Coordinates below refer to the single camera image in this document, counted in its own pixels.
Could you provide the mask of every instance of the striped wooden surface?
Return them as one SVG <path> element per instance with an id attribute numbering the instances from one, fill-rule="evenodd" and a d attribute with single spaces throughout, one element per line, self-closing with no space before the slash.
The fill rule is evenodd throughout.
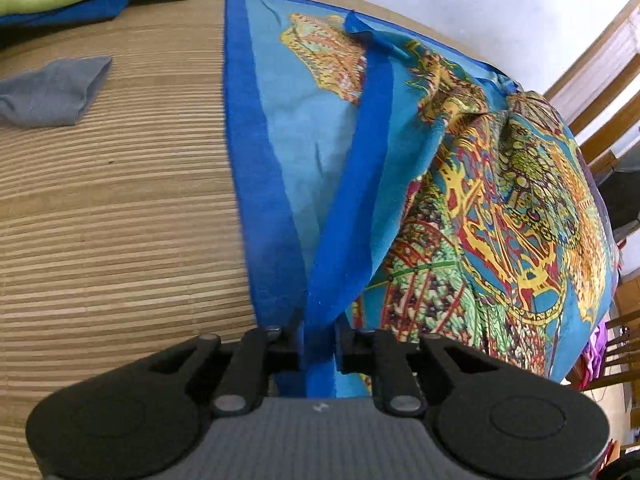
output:
<path id="1" fill-rule="evenodd" d="M 359 0 L 321 0 L 452 42 Z M 254 323 L 222 102 L 223 0 L 130 7 L 0 52 L 0 77 L 111 55 L 77 126 L 0 127 L 0 478 L 48 393 L 190 336 Z"/>

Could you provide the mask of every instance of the colorful printed fabric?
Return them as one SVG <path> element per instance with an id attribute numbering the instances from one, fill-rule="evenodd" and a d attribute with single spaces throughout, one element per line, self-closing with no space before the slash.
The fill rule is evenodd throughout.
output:
<path id="1" fill-rule="evenodd" d="M 308 0 L 226 0 L 225 38 L 257 319 L 304 309 L 306 371 L 284 389 L 367 393 L 335 373 L 344 310 L 563 378 L 609 306 L 613 256 L 558 113 L 430 38 Z"/>

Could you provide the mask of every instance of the gray cloth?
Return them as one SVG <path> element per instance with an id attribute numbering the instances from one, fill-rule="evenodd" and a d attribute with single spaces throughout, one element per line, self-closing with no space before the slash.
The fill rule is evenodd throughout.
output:
<path id="1" fill-rule="evenodd" d="M 110 67 L 111 56 L 57 59 L 39 70 L 0 80 L 0 123 L 26 128 L 76 124 Z"/>

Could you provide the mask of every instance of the paisley pattern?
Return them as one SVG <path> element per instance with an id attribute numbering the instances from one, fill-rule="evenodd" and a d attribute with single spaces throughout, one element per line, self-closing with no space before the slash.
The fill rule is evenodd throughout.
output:
<path id="1" fill-rule="evenodd" d="M 366 60 L 340 18 L 291 21 L 282 42 L 320 88 L 357 104 Z M 379 322 L 403 341 L 439 332 L 548 375 L 567 301 L 593 324 L 612 265 L 577 145 L 537 93 L 492 110 L 458 65 L 418 41 L 404 49 L 415 61 L 407 84 L 417 115 L 443 137 L 407 189 L 396 239 L 354 301 L 353 323 Z M 380 320 L 365 320 L 380 289 Z"/>

